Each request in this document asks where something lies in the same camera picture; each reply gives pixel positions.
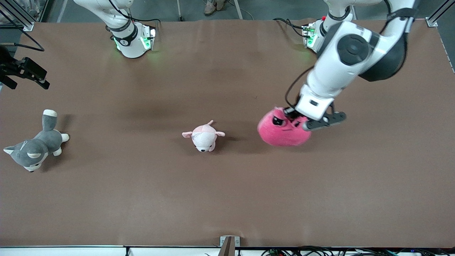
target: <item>white tail tip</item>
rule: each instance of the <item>white tail tip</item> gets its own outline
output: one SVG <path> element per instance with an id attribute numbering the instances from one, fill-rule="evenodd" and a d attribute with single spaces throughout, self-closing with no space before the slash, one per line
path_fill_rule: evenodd
<path id="1" fill-rule="evenodd" d="M 51 117 L 57 117 L 57 112 L 55 112 L 54 110 L 51 110 L 51 109 L 46 109 L 44 112 L 43 112 L 43 115 L 46 115 L 46 116 L 51 116 Z"/>

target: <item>stuffed animal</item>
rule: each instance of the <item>stuffed animal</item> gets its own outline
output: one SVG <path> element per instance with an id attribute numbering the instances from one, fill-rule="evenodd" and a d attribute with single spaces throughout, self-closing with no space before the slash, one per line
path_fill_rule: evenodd
<path id="1" fill-rule="evenodd" d="M 284 108 L 275 108 L 261 119 L 258 132 L 261 139 L 272 146 L 299 146 L 311 136 L 311 132 L 302 128 L 306 121 L 306 117 L 298 117 L 291 122 L 284 115 Z"/>
<path id="2" fill-rule="evenodd" d="M 57 125 L 57 112 L 54 110 L 46 109 L 43 112 L 42 121 L 43 130 L 33 139 L 3 149 L 29 172 L 38 169 L 49 154 L 60 155 L 60 145 L 70 139 L 68 134 L 54 129 Z"/>
<path id="3" fill-rule="evenodd" d="M 184 138 L 191 138 L 194 146 L 200 152 L 212 152 L 215 149 L 215 140 L 218 136 L 226 136 L 223 132 L 217 132 L 212 126 L 213 120 L 208 124 L 196 127 L 192 132 L 182 133 Z"/>

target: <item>plush toy tail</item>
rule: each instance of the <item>plush toy tail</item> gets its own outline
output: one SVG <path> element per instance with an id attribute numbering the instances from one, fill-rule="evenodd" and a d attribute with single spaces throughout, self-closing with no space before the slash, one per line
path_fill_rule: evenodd
<path id="1" fill-rule="evenodd" d="M 46 109 L 43 112 L 43 131 L 52 131 L 57 125 L 57 112 Z"/>

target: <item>round pink plush toy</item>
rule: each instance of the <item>round pink plush toy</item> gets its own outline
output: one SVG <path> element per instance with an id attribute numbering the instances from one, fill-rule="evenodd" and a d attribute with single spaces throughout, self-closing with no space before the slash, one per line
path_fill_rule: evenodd
<path id="1" fill-rule="evenodd" d="M 261 119 L 258 132 L 262 140 L 272 146 L 299 146 L 311 135 L 302 128 L 306 121 L 306 117 L 298 117 L 291 122 L 284 115 L 284 108 L 275 108 Z"/>

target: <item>gray floor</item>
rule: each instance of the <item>gray floor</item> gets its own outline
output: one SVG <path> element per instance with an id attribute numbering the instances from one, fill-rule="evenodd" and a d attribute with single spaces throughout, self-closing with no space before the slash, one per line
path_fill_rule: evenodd
<path id="1" fill-rule="evenodd" d="M 444 0 L 421 0 L 418 18 L 425 18 L 433 13 Z M 239 0 L 243 18 L 255 20 L 271 20 L 276 17 L 300 20 L 303 18 L 320 18 L 327 14 L 327 5 L 323 0 Z M 211 16 L 203 13 L 203 0 L 180 0 L 182 16 L 185 21 L 238 19 L 237 10 L 233 5 L 226 4 L 224 10 Z M 73 0 L 54 0 L 46 22 L 101 22 L 88 10 L 78 6 Z M 131 13 L 138 19 L 155 19 L 162 21 L 178 21 L 177 0 L 136 0 Z M 357 6 L 355 13 L 359 20 L 380 19 L 387 14 L 384 2 L 374 6 Z M 455 59 L 455 30 L 453 25 L 455 7 L 447 11 L 438 21 L 443 43 L 449 57 Z M 17 42 L 20 33 L 11 29 L 0 30 L 0 42 Z"/>

